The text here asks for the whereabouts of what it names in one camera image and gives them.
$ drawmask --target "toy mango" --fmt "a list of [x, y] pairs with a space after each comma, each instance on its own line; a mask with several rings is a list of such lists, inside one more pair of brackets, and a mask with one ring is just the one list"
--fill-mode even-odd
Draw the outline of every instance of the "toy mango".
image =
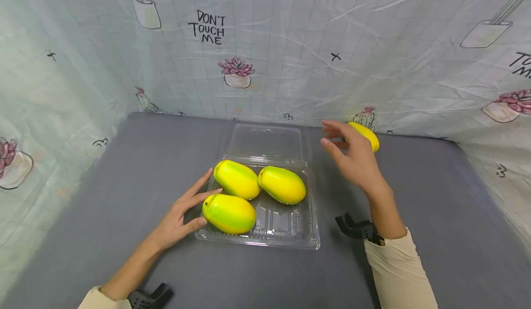
[[378, 141], [378, 138], [376, 137], [376, 134], [373, 133], [373, 131], [353, 121], [350, 121], [348, 124], [354, 127], [354, 129], [359, 131], [361, 135], [366, 137], [371, 142], [372, 152], [377, 152], [378, 149], [380, 149], [380, 141]]
[[202, 211], [207, 221], [227, 234], [249, 232], [256, 223], [252, 205], [233, 195], [210, 195], [203, 202]]
[[283, 204], [297, 204], [306, 196], [306, 187], [300, 176], [281, 167], [264, 167], [258, 175], [258, 183]]
[[247, 166], [229, 159], [221, 160], [216, 165], [214, 179], [227, 193], [245, 200], [251, 200], [260, 193], [256, 173]]

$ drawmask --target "white curtain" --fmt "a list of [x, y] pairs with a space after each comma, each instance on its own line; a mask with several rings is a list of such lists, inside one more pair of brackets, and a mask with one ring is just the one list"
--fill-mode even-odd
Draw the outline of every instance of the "white curtain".
[[0, 0], [0, 299], [135, 110], [457, 141], [531, 253], [530, 8]]

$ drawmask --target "sleeve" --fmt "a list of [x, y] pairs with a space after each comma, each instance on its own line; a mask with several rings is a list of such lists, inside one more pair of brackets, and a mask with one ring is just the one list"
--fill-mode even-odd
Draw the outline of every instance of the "sleeve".
[[77, 309], [131, 309], [129, 301], [113, 301], [100, 292], [100, 287], [92, 288]]
[[380, 304], [382, 309], [436, 309], [430, 281], [409, 229], [406, 230], [400, 239], [385, 239], [385, 246], [365, 240]]

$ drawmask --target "gray mat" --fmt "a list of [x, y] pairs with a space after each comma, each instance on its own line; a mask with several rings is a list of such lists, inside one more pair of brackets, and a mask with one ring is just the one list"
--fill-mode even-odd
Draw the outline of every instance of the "gray mat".
[[[226, 121], [133, 113], [84, 179], [4, 308], [75, 308], [104, 284], [169, 205], [221, 157]], [[189, 236], [160, 259], [169, 308], [373, 308], [379, 306], [361, 242], [334, 217], [368, 219], [311, 129], [321, 249], [206, 242]], [[528, 308], [531, 264], [457, 145], [378, 135], [378, 163], [395, 190], [440, 308]], [[188, 218], [195, 217], [193, 211]]]

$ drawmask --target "container lid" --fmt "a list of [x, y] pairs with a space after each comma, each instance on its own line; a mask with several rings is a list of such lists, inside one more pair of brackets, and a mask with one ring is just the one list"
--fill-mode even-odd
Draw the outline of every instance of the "container lid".
[[286, 163], [307, 163], [307, 131], [304, 127], [235, 122], [225, 158], [247, 157]]

